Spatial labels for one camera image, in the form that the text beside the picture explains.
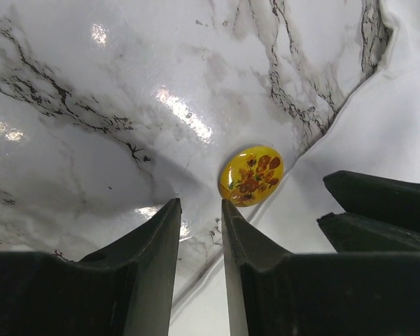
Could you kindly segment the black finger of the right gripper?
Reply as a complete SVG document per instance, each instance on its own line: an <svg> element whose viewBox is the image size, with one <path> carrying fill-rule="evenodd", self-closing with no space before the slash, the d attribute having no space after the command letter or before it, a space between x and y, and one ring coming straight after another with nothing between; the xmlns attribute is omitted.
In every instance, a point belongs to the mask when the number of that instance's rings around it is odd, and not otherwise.
<svg viewBox="0 0 420 336"><path fill-rule="evenodd" d="M400 228L420 228L420 183L345 170L325 176L323 182L349 213Z"/></svg>
<svg viewBox="0 0 420 336"><path fill-rule="evenodd" d="M420 234L352 213L329 213L318 226L338 253L420 252Z"/></svg>

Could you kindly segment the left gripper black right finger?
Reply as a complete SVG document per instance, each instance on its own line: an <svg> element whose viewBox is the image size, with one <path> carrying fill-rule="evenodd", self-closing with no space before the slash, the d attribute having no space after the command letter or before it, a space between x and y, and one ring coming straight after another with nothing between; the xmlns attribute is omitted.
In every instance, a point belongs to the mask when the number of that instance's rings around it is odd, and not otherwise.
<svg viewBox="0 0 420 336"><path fill-rule="evenodd" d="M420 335L420 253L294 254L221 212L232 335Z"/></svg>

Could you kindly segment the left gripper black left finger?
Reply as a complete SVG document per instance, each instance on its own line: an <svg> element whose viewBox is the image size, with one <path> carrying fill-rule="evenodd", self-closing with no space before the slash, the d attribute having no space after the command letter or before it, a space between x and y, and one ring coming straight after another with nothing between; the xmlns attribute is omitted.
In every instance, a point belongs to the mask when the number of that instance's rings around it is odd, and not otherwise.
<svg viewBox="0 0 420 336"><path fill-rule="evenodd" d="M83 259L0 252L0 335L166 335L181 203Z"/></svg>

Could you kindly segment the white t-shirt with flower print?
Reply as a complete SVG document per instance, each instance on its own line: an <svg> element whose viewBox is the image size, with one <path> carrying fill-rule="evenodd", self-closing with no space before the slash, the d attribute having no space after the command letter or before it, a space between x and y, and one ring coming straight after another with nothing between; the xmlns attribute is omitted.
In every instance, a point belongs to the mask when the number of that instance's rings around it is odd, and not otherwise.
<svg viewBox="0 0 420 336"><path fill-rule="evenodd" d="M380 69L351 95L330 131L295 163L260 214L245 218L291 253L341 254L317 222L330 213L349 213L326 189L325 176L345 170L420 183L420 1L382 1L381 12L393 33ZM224 257L169 332L232 335Z"/></svg>

